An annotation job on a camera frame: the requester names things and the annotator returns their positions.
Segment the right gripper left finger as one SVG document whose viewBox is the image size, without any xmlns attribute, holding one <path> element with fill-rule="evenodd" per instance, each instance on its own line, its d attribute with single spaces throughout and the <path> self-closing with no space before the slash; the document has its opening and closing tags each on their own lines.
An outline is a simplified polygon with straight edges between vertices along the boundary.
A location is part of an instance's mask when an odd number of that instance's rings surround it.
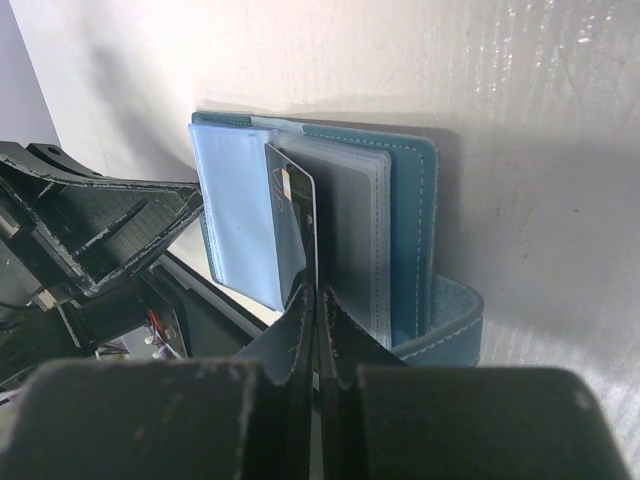
<svg viewBox="0 0 640 480">
<path fill-rule="evenodd" d="M 305 479 L 315 292 L 229 358 L 61 360 L 1 436 L 5 479 Z"/>
</svg>

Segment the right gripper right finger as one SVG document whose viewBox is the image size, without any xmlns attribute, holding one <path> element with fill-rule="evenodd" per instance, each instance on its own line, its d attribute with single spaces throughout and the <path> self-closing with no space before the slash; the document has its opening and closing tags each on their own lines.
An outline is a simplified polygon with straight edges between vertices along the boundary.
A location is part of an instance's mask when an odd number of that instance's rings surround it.
<svg viewBox="0 0 640 480">
<path fill-rule="evenodd" d="M 626 479 L 589 386 L 540 367 L 412 367 L 318 296 L 328 479 Z"/>
</svg>

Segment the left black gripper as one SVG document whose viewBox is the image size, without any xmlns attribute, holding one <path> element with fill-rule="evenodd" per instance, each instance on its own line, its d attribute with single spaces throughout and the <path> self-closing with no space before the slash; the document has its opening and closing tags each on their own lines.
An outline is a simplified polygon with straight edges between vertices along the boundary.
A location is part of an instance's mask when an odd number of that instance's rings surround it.
<svg viewBox="0 0 640 480">
<path fill-rule="evenodd" d="M 175 327 L 184 310 L 153 266 L 202 210 L 195 182 L 103 176 L 54 145 L 3 142 L 2 388 L 138 327 Z"/>
</svg>

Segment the blue leather card holder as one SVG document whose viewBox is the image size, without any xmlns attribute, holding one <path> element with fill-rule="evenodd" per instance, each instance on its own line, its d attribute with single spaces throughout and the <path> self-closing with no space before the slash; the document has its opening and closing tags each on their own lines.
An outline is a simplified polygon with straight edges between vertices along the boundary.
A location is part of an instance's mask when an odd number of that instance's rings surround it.
<svg viewBox="0 0 640 480">
<path fill-rule="evenodd" d="M 405 127 L 196 112 L 189 135 L 212 278 L 276 311 L 280 295 L 265 146 L 314 179 L 318 281 L 377 342 L 415 366 L 475 365 L 483 300 L 434 270 L 440 154 Z"/>
</svg>

